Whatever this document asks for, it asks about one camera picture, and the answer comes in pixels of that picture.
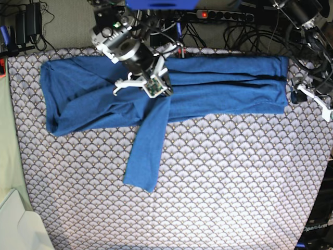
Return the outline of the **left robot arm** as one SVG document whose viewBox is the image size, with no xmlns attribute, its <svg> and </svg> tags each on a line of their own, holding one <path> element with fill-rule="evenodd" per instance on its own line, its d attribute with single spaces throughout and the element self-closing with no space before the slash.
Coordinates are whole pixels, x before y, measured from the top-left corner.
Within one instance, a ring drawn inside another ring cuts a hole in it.
<svg viewBox="0 0 333 250">
<path fill-rule="evenodd" d="M 308 48 L 321 58 L 319 66 L 309 69 L 295 55 L 292 60 L 300 69 L 312 78 L 314 83 L 306 84 L 301 78 L 292 79 L 292 102 L 297 104 L 307 98 L 312 99 L 322 109 L 322 118 L 332 120 L 332 103 L 324 102 L 332 90 L 332 22 L 322 15 L 323 6 L 320 1 L 271 1 L 273 7 L 280 11 L 289 21 L 290 26 L 285 32 L 285 46 L 289 47 L 293 28 L 299 30 Z"/>
</svg>

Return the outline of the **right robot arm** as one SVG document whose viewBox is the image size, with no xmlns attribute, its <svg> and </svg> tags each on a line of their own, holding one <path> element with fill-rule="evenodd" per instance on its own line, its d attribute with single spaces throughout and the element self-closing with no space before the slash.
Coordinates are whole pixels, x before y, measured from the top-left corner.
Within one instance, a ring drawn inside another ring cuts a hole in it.
<svg viewBox="0 0 333 250">
<path fill-rule="evenodd" d="M 149 31 L 162 31 L 143 21 L 130 10 L 122 11 L 116 2 L 91 1 L 96 24 L 91 30 L 93 45 L 114 64 L 129 71 L 127 79 L 115 82 L 113 94 L 128 87 L 141 88 L 149 98 L 173 93 L 166 59 L 182 44 L 170 39 L 163 51 L 155 52 L 145 43 Z"/>
</svg>

